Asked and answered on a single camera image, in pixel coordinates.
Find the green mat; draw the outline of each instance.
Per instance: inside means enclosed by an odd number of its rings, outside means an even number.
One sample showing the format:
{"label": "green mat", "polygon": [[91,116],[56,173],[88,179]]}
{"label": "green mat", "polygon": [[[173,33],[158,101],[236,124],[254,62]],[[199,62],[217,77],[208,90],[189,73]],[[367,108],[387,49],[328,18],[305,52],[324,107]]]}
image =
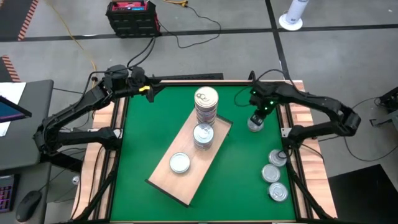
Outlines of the green mat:
{"label": "green mat", "polygon": [[[189,208],[145,182],[169,148],[193,109],[195,86],[167,87],[149,103],[131,98],[113,199],[111,221],[226,221],[295,220],[291,195],[282,203],[267,194],[261,177],[268,153],[281,149],[277,113],[258,133],[248,130],[255,107],[237,107],[234,95],[241,86],[214,86],[219,94],[218,114],[233,121]],[[248,91],[239,102],[248,102]],[[289,190],[286,168],[282,182]]]}

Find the black desk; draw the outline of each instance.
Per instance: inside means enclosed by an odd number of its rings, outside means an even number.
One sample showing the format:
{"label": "black desk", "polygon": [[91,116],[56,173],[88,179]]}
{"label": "black desk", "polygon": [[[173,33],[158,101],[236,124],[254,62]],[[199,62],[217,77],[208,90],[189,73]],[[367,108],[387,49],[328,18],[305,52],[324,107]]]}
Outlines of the black desk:
{"label": "black desk", "polygon": [[[21,202],[21,200],[25,197],[25,195],[31,190],[39,190],[43,185],[47,184],[50,178],[51,164],[49,162],[36,164],[29,167],[21,167],[16,169],[10,169],[5,171],[0,171],[0,175],[8,175],[8,174],[19,174],[19,184],[17,189],[17,194],[14,202],[14,209],[11,212],[0,213],[0,223],[11,224],[18,223],[16,220],[16,210]],[[30,218],[27,224],[38,224],[44,223],[45,218],[45,210],[47,208],[47,192],[49,188],[48,186],[44,187],[41,190],[43,194],[42,199],[40,200],[39,205],[36,208],[35,213],[32,218]]]}
{"label": "black desk", "polygon": [[52,80],[26,83],[18,105],[32,117],[12,121],[6,135],[0,137],[0,170],[39,163],[40,153],[32,136],[49,113],[53,84]]}

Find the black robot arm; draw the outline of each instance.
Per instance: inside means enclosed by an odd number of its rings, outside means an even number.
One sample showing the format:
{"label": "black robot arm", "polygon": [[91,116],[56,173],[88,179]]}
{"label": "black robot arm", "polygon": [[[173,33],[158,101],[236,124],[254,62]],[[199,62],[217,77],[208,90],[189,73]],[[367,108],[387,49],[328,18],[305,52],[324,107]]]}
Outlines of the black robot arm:
{"label": "black robot arm", "polygon": [[329,122],[307,127],[293,126],[284,140],[294,148],[300,147],[306,138],[327,134],[353,136],[361,122],[358,114],[340,101],[298,91],[286,82],[265,83],[254,81],[249,102],[251,105],[257,106],[257,110],[251,116],[251,121],[256,125],[261,125],[276,105],[285,103],[300,104],[328,115]]}
{"label": "black robot arm", "polygon": [[63,132],[61,128],[90,111],[108,106],[118,98],[146,95],[153,102],[154,96],[163,89],[160,80],[146,77],[140,67],[132,69],[131,77],[124,65],[115,65],[104,74],[104,78],[79,101],[43,120],[34,134],[34,141],[41,153],[52,154],[62,146],[89,142],[99,142],[105,149],[117,147],[120,142],[110,127],[93,132]]}

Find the concrete floor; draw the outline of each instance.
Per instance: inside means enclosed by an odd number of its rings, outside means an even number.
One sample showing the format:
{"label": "concrete floor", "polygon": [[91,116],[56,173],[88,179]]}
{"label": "concrete floor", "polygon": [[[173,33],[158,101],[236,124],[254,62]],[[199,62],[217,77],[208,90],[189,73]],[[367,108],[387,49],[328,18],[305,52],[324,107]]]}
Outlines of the concrete floor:
{"label": "concrete floor", "polygon": [[[104,16],[109,0],[53,0],[75,35],[112,34]],[[171,31],[207,30],[217,26],[195,17],[189,9],[154,0],[160,21]],[[289,8],[290,0],[272,0],[275,17]],[[245,4],[238,0],[191,0],[190,6],[208,16],[224,29],[270,28],[263,0]],[[398,23],[398,2],[394,0],[317,0],[310,1],[303,15],[305,27],[358,26]],[[44,1],[29,26],[27,37],[67,35],[53,10]],[[181,44],[203,41],[212,35],[189,35]],[[294,80],[303,80],[306,90],[316,95],[339,99],[348,106],[366,98],[384,94],[398,85],[396,56],[398,29],[311,31],[280,33],[287,66]],[[125,64],[140,52],[149,39],[99,39],[80,41],[93,55],[98,70]],[[8,55],[21,80],[53,79],[54,86],[82,91],[92,68],[81,50],[71,40],[0,43],[0,54]],[[142,63],[148,74],[156,76],[223,72],[225,79],[247,79],[249,72],[261,73],[280,68],[272,33],[223,34],[207,44],[179,49],[174,37],[159,37],[152,55]],[[267,79],[281,79],[270,74]],[[78,99],[73,93],[53,92],[50,113],[55,113]],[[369,119],[384,114],[367,101],[356,108],[363,122],[355,137],[348,138],[352,151],[364,159],[379,157],[398,144],[397,132],[390,125],[372,128]],[[326,116],[314,111],[314,122]],[[82,118],[70,126],[85,122]],[[343,140],[321,142],[329,177],[374,164],[381,164],[398,188],[398,152],[376,162],[362,162],[351,157]],[[52,175],[60,169],[52,169]],[[64,172],[50,185],[49,202],[72,187],[75,174]],[[72,198],[75,191],[61,198]],[[49,203],[46,223],[65,221],[73,201]]]}

